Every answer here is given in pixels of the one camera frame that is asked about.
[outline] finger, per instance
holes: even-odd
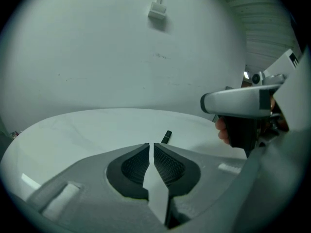
[[[270,108],[271,108],[271,111],[273,111],[275,105],[276,105],[276,101],[275,101],[275,99],[271,96],[271,97],[270,97]]]
[[[224,139],[223,141],[224,141],[224,143],[226,143],[226,144],[230,144],[229,138]]]
[[[222,140],[229,138],[227,130],[220,130],[218,133],[218,137]]]
[[[215,123],[215,127],[217,130],[225,130],[227,128],[225,125],[225,121],[222,117],[217,120],[217,122]]]
[[[285,120],[280,120],[277,123],[278,123],[278,128],[280,130],[283,130],[283,131],[288,131],[289,130],[288,125],[287,125]]]

